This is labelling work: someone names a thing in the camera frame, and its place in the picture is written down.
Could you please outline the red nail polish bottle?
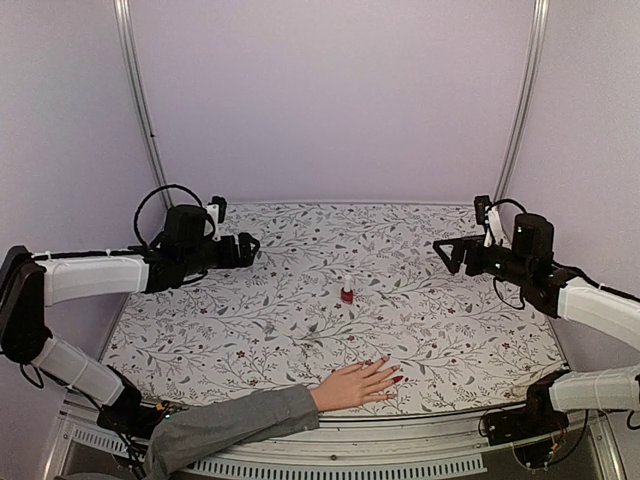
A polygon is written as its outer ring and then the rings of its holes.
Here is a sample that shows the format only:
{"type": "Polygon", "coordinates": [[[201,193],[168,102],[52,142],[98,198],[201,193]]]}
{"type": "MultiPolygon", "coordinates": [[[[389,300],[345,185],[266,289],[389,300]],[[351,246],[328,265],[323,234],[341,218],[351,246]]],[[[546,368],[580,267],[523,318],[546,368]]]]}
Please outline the red nail polish bottle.
{"type": "Polygon", "coordinates": [[[341,301],[345,304],[351,305],[354,301],[354,292],[352,289],[342,288],[340,291],[341,301]]]}

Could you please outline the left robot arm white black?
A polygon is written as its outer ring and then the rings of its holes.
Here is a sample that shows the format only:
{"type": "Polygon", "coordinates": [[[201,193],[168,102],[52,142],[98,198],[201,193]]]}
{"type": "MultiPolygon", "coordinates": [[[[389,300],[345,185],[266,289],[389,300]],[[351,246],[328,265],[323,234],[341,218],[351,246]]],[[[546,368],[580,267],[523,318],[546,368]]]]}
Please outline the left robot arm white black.
{"type": "Polygon", "coordinates": [[[111,419],[126,433],[141,433],[149,415],[139,405],[138,389],[57,337],[45,324],[45,310],[94,296],[163,292],[213,269],[251,266],[260,243],[245,232],[221,235],[225,212],[220,197],[206,206],[174,206],[150,243],[127,250],[35,255],[22,245],[12,247],[1,266],[2,354],[110,407],[111,419]]]}

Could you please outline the grey sleeved forearm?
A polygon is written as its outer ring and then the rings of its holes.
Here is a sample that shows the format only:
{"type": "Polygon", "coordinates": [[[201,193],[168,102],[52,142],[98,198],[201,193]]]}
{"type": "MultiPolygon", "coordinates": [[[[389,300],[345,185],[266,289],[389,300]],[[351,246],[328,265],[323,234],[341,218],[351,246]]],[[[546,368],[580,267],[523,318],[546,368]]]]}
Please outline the grey sleeved forearm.
{"type": "Polygon", "coordinates": [[[168,479],[172,473],[230,446],[318,426],[318,408],[310,390],[301,385],[191,408],[155,427],[144,470],[148,479],[168,479]]]}

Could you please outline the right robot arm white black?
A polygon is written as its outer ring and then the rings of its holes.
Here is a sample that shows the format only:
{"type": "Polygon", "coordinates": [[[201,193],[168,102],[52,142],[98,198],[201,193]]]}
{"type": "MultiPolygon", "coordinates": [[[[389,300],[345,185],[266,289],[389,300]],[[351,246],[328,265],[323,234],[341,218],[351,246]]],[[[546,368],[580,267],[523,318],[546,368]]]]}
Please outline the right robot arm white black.
{"type": "MultiPolygon", "coordinates": [[[[639,348],[639,300],[589,280],[576,267],[554,262],[554,227],[543,216],[515,216],[511,244],[498,242],[491,228],[499,218],[477,219],[483,235],[439,240],[433,248],[450,273],[465,266],[465,274],[487,274],[520,289],[522,300],[555,319],[577,322],[639,348]]],[[[527,404],[517,415],[517,427],[537,436],[552,424],[556,412],[571,410],[639,410],[639,367],[593,372],[558,371],[530,385],[527,404]]]]}

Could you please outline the mannequin hand with nails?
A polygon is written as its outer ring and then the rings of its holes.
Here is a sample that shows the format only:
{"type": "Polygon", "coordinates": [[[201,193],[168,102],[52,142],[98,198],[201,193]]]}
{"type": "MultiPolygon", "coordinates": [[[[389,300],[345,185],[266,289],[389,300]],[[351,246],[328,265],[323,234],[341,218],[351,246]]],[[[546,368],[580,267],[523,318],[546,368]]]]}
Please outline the mannequin hand with nails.
{"type": "Polygon", "coordinates": [[[332,372],[310,390],[319,413],[361,407],[391,400],[390,389],[403,378],[400,366],[389,364],[389,357],[375,362],[358,362],[332,372]]]}

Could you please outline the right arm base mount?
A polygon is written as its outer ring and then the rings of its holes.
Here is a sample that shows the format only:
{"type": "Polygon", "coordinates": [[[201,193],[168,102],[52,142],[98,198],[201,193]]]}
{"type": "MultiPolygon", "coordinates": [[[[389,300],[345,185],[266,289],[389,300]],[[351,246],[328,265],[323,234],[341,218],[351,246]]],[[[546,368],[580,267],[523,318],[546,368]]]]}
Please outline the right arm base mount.
{"type": "Polygon", "coordinates": [[[550,388],[567,370],[550,373],[527,388],[526,401],[522,407],[505,410],[497,408],[495,413],[486,410],[478,422],[478,434],[489,441],[490,446],[524,441],[541,435],[560,433],[557,439],[522,445],[513,449],[518,463],[529,471],[547,470],[568,459],[585,437],[589,415],[584,411],[582,428],[575,443],[560,456],[569,431],[568,415],[552,406],[550,388]]]}

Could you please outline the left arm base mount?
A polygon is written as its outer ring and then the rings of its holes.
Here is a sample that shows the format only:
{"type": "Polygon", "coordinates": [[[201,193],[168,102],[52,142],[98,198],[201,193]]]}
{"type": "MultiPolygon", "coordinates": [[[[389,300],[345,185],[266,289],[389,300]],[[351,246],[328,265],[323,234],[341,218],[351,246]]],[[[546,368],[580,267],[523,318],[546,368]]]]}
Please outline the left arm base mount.
{"type": "Polygon", "coordinates": [[[97,425],[123,436],[149,440],[154,429],[175,410],[168,401],[145,406],[138,388],[119,372],[114,373],[121,381],[123,391],[112,405],[100,407],[97,425]]]}

